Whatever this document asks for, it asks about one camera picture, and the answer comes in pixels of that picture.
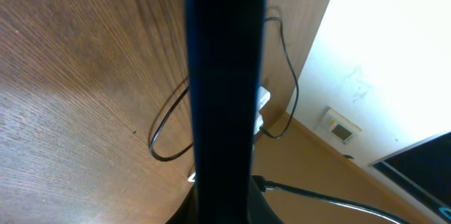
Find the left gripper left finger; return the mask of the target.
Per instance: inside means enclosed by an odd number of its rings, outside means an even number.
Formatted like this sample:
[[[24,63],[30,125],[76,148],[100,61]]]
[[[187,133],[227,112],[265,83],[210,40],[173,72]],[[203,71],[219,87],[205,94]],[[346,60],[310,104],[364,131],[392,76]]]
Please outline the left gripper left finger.
[[[166,224],[197,224],[197,189],[193,185],[178,210]]]

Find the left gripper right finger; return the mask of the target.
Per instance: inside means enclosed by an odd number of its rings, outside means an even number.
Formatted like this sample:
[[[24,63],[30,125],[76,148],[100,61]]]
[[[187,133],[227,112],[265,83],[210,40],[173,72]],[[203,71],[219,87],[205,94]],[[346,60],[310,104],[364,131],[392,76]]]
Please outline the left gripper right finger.
[[[248,221],[251,224],[283,224],[264,198],[262,178],[252,176],[248,189]]]

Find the blue screen Galaxy smartphone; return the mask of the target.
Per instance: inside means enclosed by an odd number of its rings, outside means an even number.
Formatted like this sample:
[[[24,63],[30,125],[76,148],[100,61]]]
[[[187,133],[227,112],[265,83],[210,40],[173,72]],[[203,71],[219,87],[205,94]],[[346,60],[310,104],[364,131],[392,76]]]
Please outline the blue screen Galaxy smartphone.
[[[246,223],[266,0],[185,0],[199,223]]]

